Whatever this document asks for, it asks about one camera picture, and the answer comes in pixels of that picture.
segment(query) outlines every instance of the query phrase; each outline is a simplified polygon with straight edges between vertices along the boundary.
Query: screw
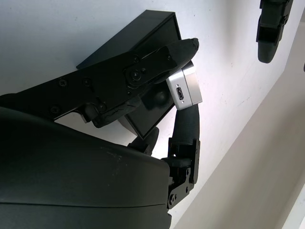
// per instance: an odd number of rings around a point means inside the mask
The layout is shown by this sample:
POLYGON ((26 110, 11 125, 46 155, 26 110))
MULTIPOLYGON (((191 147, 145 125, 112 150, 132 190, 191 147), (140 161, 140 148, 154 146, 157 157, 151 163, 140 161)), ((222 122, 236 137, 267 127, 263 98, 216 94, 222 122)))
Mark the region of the screw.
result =
POLYGON ((84 78, 83 80, 82 80, 82 83, 86 86, 86 87, 90 87, 91 86, 91 79, 89 79, 89 78, 84 78))
POLYGON ((106 104, 100 104, 99 107, 100 107, 100 111, 101 111, 101 112, 104 112, 104 111, 107 110, 106 104))
POLYGON ((138 70, 134 70, 130 72, 130 76, 132 77, 133 80, 139 81, 141 79, 141 74, 139 73, 138 70))
POLYGON ((143 74, 146 74, 146 69, 145 69, 145 68, 141 68, 141 72, 142 72, 143 74))
POLYGON ((139 62, 139 61, 140 61, 140 60, 139 60, 139 57, 134 56, 133 62, 137 63, 137 62, 139 62))
POLYGON ((53 106, 53 107, 51 107, 50 111, 51 111, 52 114, 56 115, 56 114, 58 114, 61 110, 60 110, 60 108, 59 108, 58 106, 53 106))
POLYGON ((175 196, 174 194, 172 194, 170 197, 170 205, 173 205, 174 202, 175 202, 175 196))
POLYGON ((65 86, 68 85, 68 81, 66 81, 66 80, 64 80, 64 79, 60 79, 60 80, 58 81, 58 84, 59 84, 60 87, 65 87, 65 86))

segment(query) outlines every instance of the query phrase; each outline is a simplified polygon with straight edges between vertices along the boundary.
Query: black mechanical part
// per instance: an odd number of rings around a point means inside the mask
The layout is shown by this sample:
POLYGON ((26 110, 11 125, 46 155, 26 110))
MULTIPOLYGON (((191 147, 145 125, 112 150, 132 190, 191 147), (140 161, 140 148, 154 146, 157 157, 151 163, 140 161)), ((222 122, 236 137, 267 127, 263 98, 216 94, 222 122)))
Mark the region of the black mechanical part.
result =
MULTIPOLYGON (((178 40, 181 36, 174 12, 146 10, 77 67, 82 69, 128 51, 137 52, 136 63, 140 58, 178 40)), ((141 101, 139 107, 119 121, 144 139, 174 107, 174 102, 166 82, 148 90, 141 101)))
POLYGON ((198 40, 174 42, 137 63, 134 63, 135 53, 127 52, 17 94, 0 97, 0 105, 50 120, 78 112, 86 122, 93 121, 100 128, 134 111, 141 104, 139 96, 159 81, 161 75, 177 71, 189 62, 198 50, 194 42, 198 40), (172 56, 171 60, 167 60, 168 55, 172 56))
POLYGON ((133 142, 128 144, 129 148, 133 148, 141 153, 151 156, 153 149, 157 143, 159 136, 159 129, 155 127, 145 139, 136 137, 133 142))
POLYGON ((169 139, 168 157, 163 158, 170 167, 171 182, 168 205, 172 209, 193 189, 199 170, 199 109, 193 105, 177 111, 173 137, 169 139))
POLYGON ((258 60, 270 63, 282 39, 293 0, 261 0, 262 14, 258 21, 258 60))

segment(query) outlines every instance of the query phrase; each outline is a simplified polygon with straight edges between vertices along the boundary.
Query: micro usb port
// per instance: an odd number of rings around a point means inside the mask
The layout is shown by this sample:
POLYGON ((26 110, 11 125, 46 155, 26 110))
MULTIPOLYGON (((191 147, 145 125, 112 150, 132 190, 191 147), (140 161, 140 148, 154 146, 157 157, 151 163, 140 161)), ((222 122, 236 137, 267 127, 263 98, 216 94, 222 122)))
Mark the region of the micro usb port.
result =
POLYGON ((183 96, 183 93, 182 93, 181 87, 177 87, 177 88, 176 88, 176 91, 177 91, 177 94, 178 94, 179 100, 184 99, 184 96, 183 96))

